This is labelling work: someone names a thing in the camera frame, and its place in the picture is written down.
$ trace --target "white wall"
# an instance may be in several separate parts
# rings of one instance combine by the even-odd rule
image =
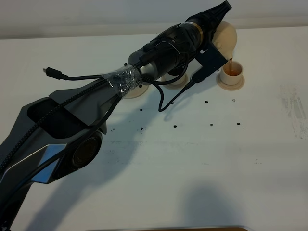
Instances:
[[[0,37],[158,33],[221,2],[1,0]],[[308,0],[229,0],[229,3],[233,9],[226,19],[238,28],[308,25]]]

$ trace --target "beige cup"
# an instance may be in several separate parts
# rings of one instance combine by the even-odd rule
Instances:
[[[124,99],[133,99],[141,96],[144,94],[149,88],[149,85],[139,85],[135,89],[131,90],[129,93],[126,94]]]
[[[243,67],[239,62],[227,62],[217,77],[217,83],[225,90],[238,90],[244,85]]]

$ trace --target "white tabletop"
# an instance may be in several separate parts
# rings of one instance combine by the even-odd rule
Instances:
[[[23,105],[88,83],[48,78],[44,67],[70,76],[109,72],[153,37],[0,40],[0,141]],[[92,163],[35,183],[12,230],[307,230],[307,41],[308,27],[238,30],[242,89],[221,89],[214,74],[162,113],[153,87],[123,100]],[[197,67],[192,62],[188,74]],[[177,92],[164,91],[167,99]]]

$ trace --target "black wire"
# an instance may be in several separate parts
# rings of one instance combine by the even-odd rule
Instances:
[[[176,78],[169,80],[169,81],[164,81],[164,82],[160,82],[160,81],[155,81],[154,83],[158,84],[158,85],[167,85],[167,84],[171,84],[174,83],[176,81],[178,81],[180,78],[183,77],[183,75],[185,74],[185,72],[187,71],[188,68],[188,64],[189,64],[189,55],[186,54],[185,55],[185,65],[184,65],[184,69],[182,71],[181,74],[179,74]]]
[[[9,202],[9,200],[11,199],[11,197],[18,191],[20,190],[25,184],[27,184],[28,182],[31,181],[31,179],[36,176],[40,171],[42,171],[43,169],[45,169],[47,166],[49,166],[50,164],[52,164],[54,161],[56,161],[57,159],[61,158],[65,153],[69,152],[70,150],[77,148],[80,145],[80,141],[84,141],[85,139],[87,139],[89,136],[91,136],[95,131],[97,131],[104,122],[106,122],[106,120],[109,118],[109,116],[111,115],[111,113],[114,111],[115,107],[117,106],[117,104],[120,102],[122,98],[117,96],[116,100],[114,101],[114,103],[111,105],[111,107],[109,108],[108,112],[104,115],[104,117],[101,119],[101,121],[93,126],[89,131],[87,131],[87,133],[85,135],[83,135],[82,137],[80,137],[78,140],[74,141],[73,144],[70,145],[69,150],[68,149],[64,149],[63,151],[57,153],[56,155],[52,156],[51,158],[49,158],[48,160],[46,160],[44,163],[42,163],[41,165],[37,166],[32,172],[30,172],[26,177],[24,177],[11,191],[10,193],[8,193],[7,195],[7,199],[5,199],[3,201],[3,204],[0,206],[0,208],[3,208],[7,202]]]
[[[4,172],[4,170],[6,169],[6,167],[8,166],[8,164],[10,163],[10,161],[12,160],[12,158],[14,157],[15,153],[20,149],[20,147],[26,142],[26,140],[33,134],[33,132],[35,132],[40,125],[42,124],[42,122],[45,121],[45,119],[48,116],[51,116],[52,114],[54,114],[56,111],[58,111],[60,108],[65,107],[66,105],[68,105],[69,103],[71,103],[72,101],[80,98],[81,96],[89,93],[90,91],[94,90],[95,88],[101,86],[102,84],[107,83],[107,81],[105,79],[93,84],[92,86],[88,87],[87,89],[84,89],[83,91],[81,91],[80,93],[72,96],[71,98],[65,100],[63,103],[59,104],[58,106],[56,106],[55,108],[53,108],[52,110],[50,110],[46,115],[44,115],[35,125],[33,125],[27,132],[26,134],[19,140],[19,142],[13,147],[13,149],[9,152],[9,154],[6,156],[6,158],[4,159],[4,161],[1,163],[0,165],[0,175]]]
[[[161,87],[158,84],[156,84],[155,81],[149,79],[147,76],[143,76],[142,79],[143,79],[144,82],[153,84],[153,86],[156,87],[157,90],[159,91],[159,93],[160,93],[160,102],[159,102],[159,106],[158,106],[158,111],[159,112],[162,112],[162,111],[166,110],[173,103],[174,100],[176,100],[181,94],[183,94],[187,89],[189,89],[190,87],[192,87],[194,85],[194,83],[190,81],[188,84],[185,85],[185,87],[176,96],[174,96],[166,104],[165,107],[162,108],[165,97],[164,97],[164,92],[161,89]]]
[[[99,79],[103,78],[102,75],[92,75],[92,76],[77,76],[77,77],[70,77],[67,76],[65,77],[64,80],[69,80],[69,81],[79,81],[79,80],[86,80],[86,79]]]

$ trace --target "robotic arm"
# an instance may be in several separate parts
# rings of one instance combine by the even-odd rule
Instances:
[[[11,133],[0,146],[0,227],[9,230],[33,182],[48,184],[89,164],[98,153],[106,120],[139,84],[177,81],[188,63],[203,67],[171,101],[206,79],[227,60],[212,44],[216,28],[231,9],[227,1],[174,25],[130,55],[129,64],[105,75],[68,77],[52,68],[46,75],[64,80],[97,79],[78,89],[58,90],[24,106]],[[158,82],[166,73],[174,80]],[[163,97],[159,105],[162,108]]]

